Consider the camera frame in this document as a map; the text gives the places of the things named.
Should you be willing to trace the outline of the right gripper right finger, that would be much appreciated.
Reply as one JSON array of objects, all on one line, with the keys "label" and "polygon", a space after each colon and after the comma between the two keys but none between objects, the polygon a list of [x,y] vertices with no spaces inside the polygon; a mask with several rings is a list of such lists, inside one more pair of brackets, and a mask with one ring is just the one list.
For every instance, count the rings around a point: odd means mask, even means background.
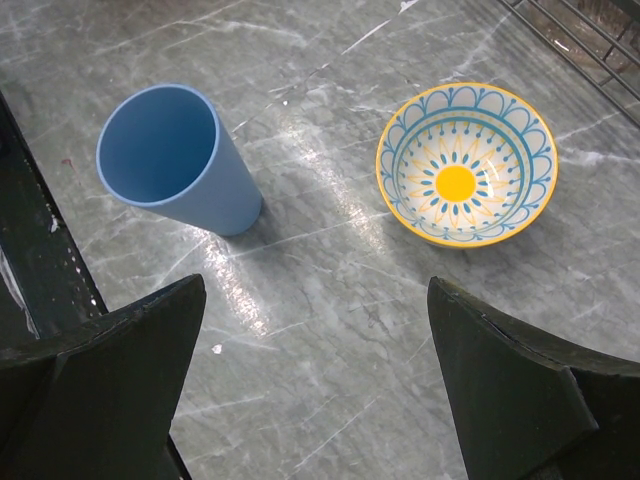
[{"label": "right gripper right finger", "polygon": [[552,335],[438,277],[427,308],[469,478],[638,478],[638,363]]}]

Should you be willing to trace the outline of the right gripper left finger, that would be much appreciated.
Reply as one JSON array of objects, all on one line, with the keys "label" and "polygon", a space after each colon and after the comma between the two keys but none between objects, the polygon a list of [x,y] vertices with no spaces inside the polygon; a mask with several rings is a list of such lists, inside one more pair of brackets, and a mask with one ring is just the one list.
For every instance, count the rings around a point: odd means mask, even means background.
[{"label": "right gripper left finger", "polygon": [[169,430],[206,305],[199,274],[1,351],[4,479],[187,479]]}]

